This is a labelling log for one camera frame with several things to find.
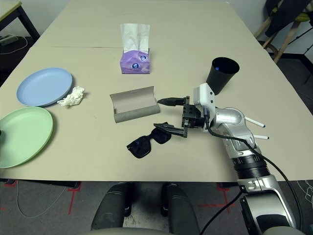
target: white tissue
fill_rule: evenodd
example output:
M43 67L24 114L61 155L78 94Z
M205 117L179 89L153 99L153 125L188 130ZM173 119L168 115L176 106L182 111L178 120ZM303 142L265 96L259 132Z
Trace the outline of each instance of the white tissue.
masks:
M57 101L57 103L61 106L77 105L83 98L84 90L85 89L82 87L74 87L71 94L68 94L67 97L65 97L64 99Z
M148 54L150 25L142 23L121 24L124 53L140 50Z

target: purple tissue box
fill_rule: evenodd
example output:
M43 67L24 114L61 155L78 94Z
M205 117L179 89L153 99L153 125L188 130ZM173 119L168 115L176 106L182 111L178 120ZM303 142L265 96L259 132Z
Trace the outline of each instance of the purple tissue box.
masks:
M123 53L120 61L122 73L150 73L149 52L130 50Z

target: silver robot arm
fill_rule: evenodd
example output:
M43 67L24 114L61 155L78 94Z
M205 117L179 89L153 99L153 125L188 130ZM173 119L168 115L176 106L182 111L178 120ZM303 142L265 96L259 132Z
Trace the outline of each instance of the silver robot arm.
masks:
M252 132L246 126L245 115L235 108L216 108L212 99L214 93L207 84L204 86L208 89L204 96L210 94L210 101L203 103L198 99L197 102L198 95L202 96L201 92L195 92L194 99L196 98L195 104L202 108L206 107L209 111L215 109L210 112L211 130L223 136L245 139L255 151L261 153ZM241 141L223 139L223 143L237 171L240 190L247 193L241 199L241 205L249 233L261 235L267 229L277 226L296 228L291 209L266 162Z
M211 131L244 139L256 152L261 153L252 132L246 126L245 115L235 108L217 108L214 93L208 84L201 84L194 89L193 101L194 105L190 105L188 96L159 100L158 103L168 106L183 105L183 129L169 124L154 124L155 127L186 138L189 128L201 128L203 132L208 132L208 119ZM241 199L241 205L249 234L261 235L277 226L296 228L291 209L264 159L241 141L223 139L223 143L237 172L240 190L247 194Z

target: wall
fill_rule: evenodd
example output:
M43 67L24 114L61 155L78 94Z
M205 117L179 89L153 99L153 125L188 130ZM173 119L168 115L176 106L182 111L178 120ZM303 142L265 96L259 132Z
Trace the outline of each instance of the wall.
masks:
M224 2L225 0L202 0L202 1L220 1ZM66 6L69 0L22 0L23 8L34 26L38 30L39 34L42 34L52 21L58 16L62 9ZM264 9L266 0L228 0L237 14L245 22L249 30L254 33L260 27L261 23L267 18L267 13ZM276 48L280 48L283 43L291 24L286 26L279 34L276 36L272 42ZM310 28L308 22L302 23L295 35L300 35ZM0 35L6 34L16 34L26 36L28 35L27 31L24 29L23 25L19 20L14 20L7 28L5 28ZM261 36L259 40L265 40L267 37L265 35ZM304 53L306 48L312 44L313 30L308 34L298 39L296 42L290 44L286 53ZM313 52L309 51L307 53L308 57L313 60Z
M69 0L21 0L21 2L24 11L33 22L37 31L39 34L42 34L67 5ZM3 36L10 33L21 36L29 35L19 19L15 19L9 24L1 31L0 35Z

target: sunglasses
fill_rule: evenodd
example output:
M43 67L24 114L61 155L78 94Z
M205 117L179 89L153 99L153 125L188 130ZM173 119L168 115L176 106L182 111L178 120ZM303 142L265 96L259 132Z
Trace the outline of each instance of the sunglasses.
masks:
M165 133L157 128L153 129L148 136L139 137L137 140L127 145L127 149L137 158L143 158L151 152L150 139L163 144L171 139L171 134Z

